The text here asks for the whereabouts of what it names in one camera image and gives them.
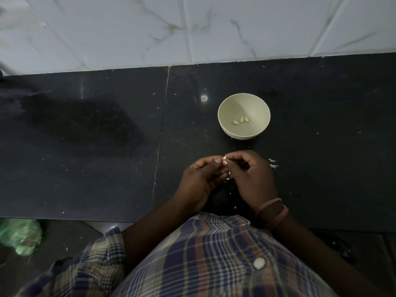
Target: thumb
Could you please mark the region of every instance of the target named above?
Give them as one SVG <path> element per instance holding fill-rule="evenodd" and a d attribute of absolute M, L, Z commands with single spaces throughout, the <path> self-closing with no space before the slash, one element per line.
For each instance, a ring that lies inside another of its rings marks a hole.
<path fill-rule="evenodd" d="M 228 170 L 231 172 L 235 181 L 240 179 L 241 177 L 245 177 L 245 172 L 235 162 L 229 159 L 223 160 L 223 162 L 227 166 Z"/>
<path fill-rule="evenodd" d="M 217 160 L 212 160 L 205 167 L 198 170 L 202 177 L 208 179 L 217 171 L 221 164 L 221 160 L 218 160 L 218 162 Z"/>

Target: pink wristband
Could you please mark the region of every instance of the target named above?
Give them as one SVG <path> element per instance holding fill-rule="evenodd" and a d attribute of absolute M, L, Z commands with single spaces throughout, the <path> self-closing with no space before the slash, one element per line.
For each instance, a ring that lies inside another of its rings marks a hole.
<path fill-rule="evenodd" d="M 280 212 L 280 214 L 278 214 L 275 219 L 273 219 L 271 222 L 268 222 L 267 224 L 264 225 L 264 228 L 268 229 L 268 230 L 272 230 L 275 227 L 277 227 L 279 225 L 279 223 L 281 223 L 283 221 L 283 219 L 286 217 L 286 215 L 288 214 L 289 209 L 283 205 L 283 210 Z"/>
<path fill-rule="evenodd" d="M 255 216 L 257 217 L 267 206 L 269 206 L 269 205 L 271 205 L 272 203 L 275 203 L 275 202 L 277 202 L 277 201 L 282 202 L 282 199 L 280 199 L 280 198 L 275 198 L 275 199 L 272 199 L 272 200 L 270 200 L 270 201 L 267 201 L 267 202 L 261 204 L 261 205 L 259 206 L 259 208 L 257 208 L 257 210 L 255 211 Z"/>

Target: plaid shirt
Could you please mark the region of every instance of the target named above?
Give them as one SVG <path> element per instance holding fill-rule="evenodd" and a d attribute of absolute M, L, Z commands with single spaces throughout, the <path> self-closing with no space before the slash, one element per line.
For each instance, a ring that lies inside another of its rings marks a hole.
<path fill-rule="evenodd" d="M 122 235 L 112 229 L 81 254 L 57 261 L 17 296 L 335 296 L 284 246 L 240 216 L 197 214 L 125 278 L 124 258 Z M 257 258 L 264 259 L 261 269 L 253 265 Z"/>

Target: hand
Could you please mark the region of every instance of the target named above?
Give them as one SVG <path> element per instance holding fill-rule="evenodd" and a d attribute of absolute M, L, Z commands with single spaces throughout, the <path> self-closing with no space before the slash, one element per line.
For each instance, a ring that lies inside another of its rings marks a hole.
<path fill-rule="evenodd" d="M 225 156 L 227 159 L 223 162 L 235 179 L 242 199 L 252 210 L 256 211 L 263 203 L 278 197 L 268 161 L 251 150 L 236 151 Z"/>
<path fill-rule="evenodd" d="M 191 214 L 202 210 L 211 191 L 227 178 L 227 169 L 222 156 L 208 156 L 198 159 L 185 169 L 179 187 L 173 197 Z"/>

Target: shirt sleeve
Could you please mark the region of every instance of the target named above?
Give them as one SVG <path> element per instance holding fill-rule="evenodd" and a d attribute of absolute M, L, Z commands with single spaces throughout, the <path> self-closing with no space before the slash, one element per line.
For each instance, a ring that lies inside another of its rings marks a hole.
<path fill-rule="evenodd" d="M 57 260 L 16 297 L 106 297 L 124 278 L 124 259 L 124 241 L 115 227 L 82 253 Z"/>

